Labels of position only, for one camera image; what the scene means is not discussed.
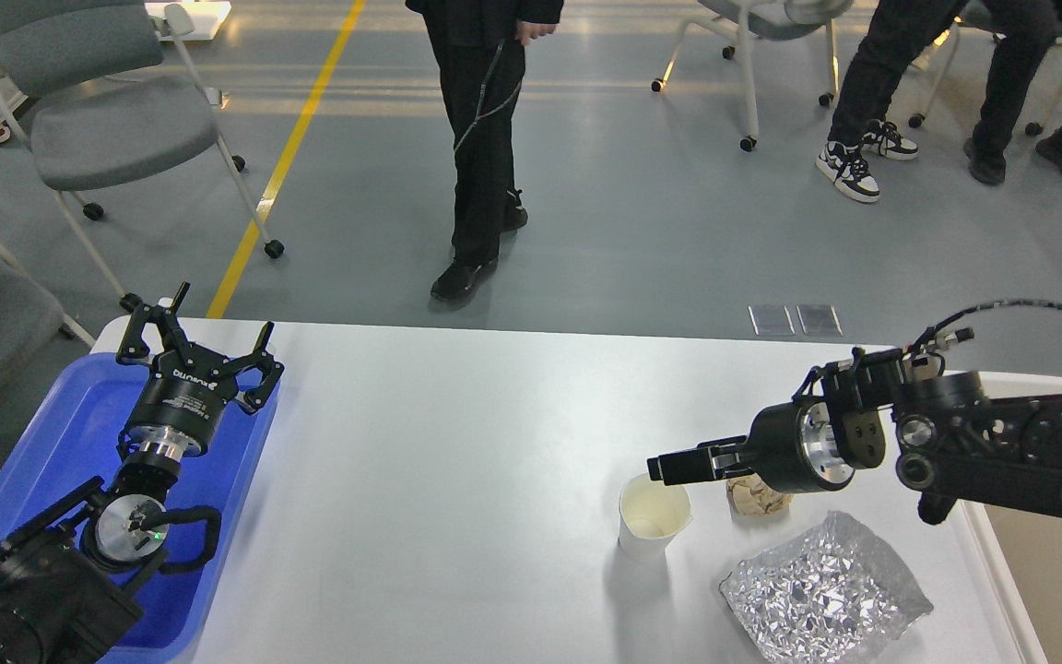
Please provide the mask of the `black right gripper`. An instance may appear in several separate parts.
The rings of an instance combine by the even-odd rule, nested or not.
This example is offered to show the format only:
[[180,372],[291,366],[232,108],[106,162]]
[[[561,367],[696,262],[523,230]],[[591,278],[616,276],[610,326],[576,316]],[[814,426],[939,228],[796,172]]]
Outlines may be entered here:
[[[740,454],[743,446],[750,462]],[[646,459],[649,479],[665,486],[743,478],[752,470],[784,494],[840,491],[855,475],[839,452],[823,401],[772,405],[753,420],[749,437],[730,436]]]

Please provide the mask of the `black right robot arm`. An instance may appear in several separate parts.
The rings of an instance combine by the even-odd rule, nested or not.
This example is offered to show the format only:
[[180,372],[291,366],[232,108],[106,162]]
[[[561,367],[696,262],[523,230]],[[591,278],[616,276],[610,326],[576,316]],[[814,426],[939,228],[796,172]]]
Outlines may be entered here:
[[885,457],[883,410],[896,425],[896,475],[941,524],[960,500],[1062,518],[1062,394],[990,398],[978,373],[947,373],[944,351],[971,339],[966,314],[1062,302],[1004,299],[941,319],[914,343],[859,346],[812,367],[787,403],[763,409],[749,433],[646,462],[650,480],[683,486],[756,475],[783,494],[837,492]]

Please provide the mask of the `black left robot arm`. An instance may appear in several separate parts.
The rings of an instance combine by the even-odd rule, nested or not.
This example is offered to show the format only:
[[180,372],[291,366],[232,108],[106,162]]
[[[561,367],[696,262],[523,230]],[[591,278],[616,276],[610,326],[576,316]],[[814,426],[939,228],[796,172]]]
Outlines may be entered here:
[[115,358],[64,370],[0,476],[0,663],[165,663],[194,639],[277,407],[243,356],[139,302]]

